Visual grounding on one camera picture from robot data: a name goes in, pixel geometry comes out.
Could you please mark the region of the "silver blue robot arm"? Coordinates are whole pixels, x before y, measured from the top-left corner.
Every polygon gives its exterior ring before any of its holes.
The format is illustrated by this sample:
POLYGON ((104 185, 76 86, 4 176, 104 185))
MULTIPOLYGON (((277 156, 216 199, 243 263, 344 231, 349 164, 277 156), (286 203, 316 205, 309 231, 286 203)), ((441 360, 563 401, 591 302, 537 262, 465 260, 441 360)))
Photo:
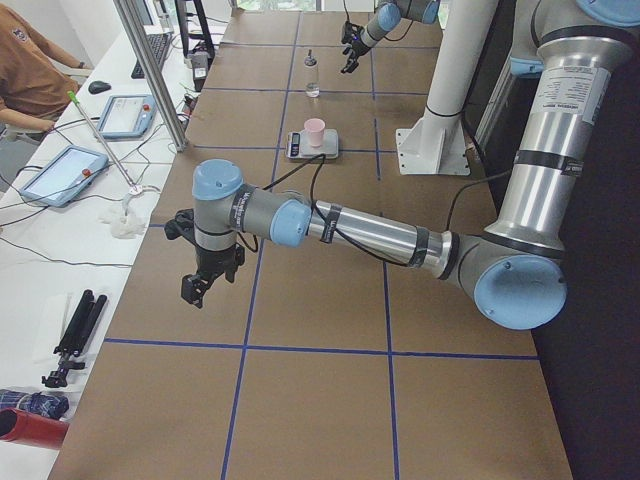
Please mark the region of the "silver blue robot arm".
POLYGON ((200 305, 219 277, 244 263, 237 237, 298 246, 307 236, 342 241, 391 264, 422 268, 472 298, 503 327, 528 330, 563 309, 567 284, 559 230, 614 70, 639 48, 635 1, 520 1, 511 71, 538 86, 497 219, 479 235, 433 232, 297 193, 244 181, 232 162, 211 159, 193 174, 194 205, 165 224, 196 252, 182 298, 200 305))
POLYGON ((353 73, 359 66, 359 59, 385 39, 402 19, 432 24, 437 19, 439 8, 440 1, 379 1, 373 17, 364 26, 351 22, 349 13, 345 12, 341 44, 345 46, 342 54, 346 63, 340 73, 353 73))

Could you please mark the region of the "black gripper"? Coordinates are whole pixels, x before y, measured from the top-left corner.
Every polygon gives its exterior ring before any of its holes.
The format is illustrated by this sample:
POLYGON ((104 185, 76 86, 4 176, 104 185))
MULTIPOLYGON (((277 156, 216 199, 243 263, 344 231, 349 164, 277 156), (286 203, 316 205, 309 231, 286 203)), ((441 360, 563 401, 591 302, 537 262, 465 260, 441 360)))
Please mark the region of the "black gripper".
POLYGON ((204 296, 212 281, 224 276, 229 283, 234 283, 236 273, 244 262, 245 248, 238 243, 217 251, 197 246, 197 273, 182 277, 181 298, 196 308, 202 308, 204 296))
POLYGON ((345 22, 342 27, 341 43, 345 45, 343 55, 349 57, 345 66, 340 70, 341 74, 351 74, 359 66, 357 58, 369 52, 369 47, 362 40, 365 28, 351 22, 345 22))

